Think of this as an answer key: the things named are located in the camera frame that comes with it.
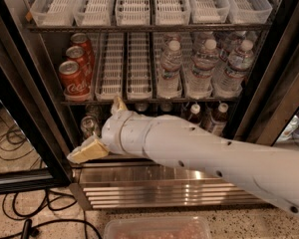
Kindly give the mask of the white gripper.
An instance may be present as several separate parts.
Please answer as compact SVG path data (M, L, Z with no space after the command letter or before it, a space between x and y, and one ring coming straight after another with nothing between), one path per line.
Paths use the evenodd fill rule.
M152 118L127 109L121 97L114 97L112 116L103 125L102 138L90 136L68 154L68 160L80 164L105 157L109 151L115 154L144 155L145 138Z

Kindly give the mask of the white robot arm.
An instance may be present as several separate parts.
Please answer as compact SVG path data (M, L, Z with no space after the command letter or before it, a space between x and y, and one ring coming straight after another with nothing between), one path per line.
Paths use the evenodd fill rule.
M109 153L132 154L157 164L204 171L299 218L299 150L216 136L179 117L147 117L114 98L112 115L68 155L84 163Z

